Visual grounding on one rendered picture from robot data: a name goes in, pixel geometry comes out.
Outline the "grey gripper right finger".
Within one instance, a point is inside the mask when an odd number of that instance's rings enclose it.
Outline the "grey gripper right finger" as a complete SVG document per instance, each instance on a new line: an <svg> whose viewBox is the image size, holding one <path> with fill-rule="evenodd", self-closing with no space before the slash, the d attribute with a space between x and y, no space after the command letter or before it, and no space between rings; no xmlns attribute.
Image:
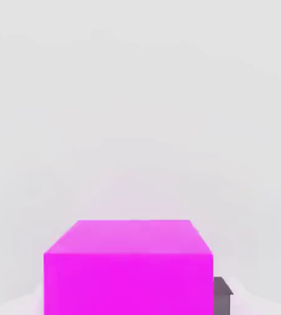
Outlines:
<svg viewBox="0 0 281 315"><path fill-rule="evenodd" d="M235 278L214 278L214 315L281 315L281 305L250 293Z"/></svg>

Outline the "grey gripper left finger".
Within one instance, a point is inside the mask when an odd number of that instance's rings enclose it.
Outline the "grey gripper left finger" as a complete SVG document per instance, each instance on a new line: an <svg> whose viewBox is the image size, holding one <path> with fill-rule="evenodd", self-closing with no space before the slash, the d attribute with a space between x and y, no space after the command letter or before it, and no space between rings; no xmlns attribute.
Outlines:
<svg viewBox="0 0 281 315"><path fill-rule="evenodd" d="M42 287L1 305L0 315L42 315Z"/></svg>

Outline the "small magenta cube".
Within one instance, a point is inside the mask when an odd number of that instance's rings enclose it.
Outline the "small magenta cube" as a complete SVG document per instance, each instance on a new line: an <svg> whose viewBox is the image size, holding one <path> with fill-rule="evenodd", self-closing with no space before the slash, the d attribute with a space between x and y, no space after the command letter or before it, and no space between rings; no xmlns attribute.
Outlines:
<svg viewBox="0 0 281 315"><path fill-rule="evenodd" d="M80 220L43 257L43 315L213 315L213 294L188 220Z"/></svg>

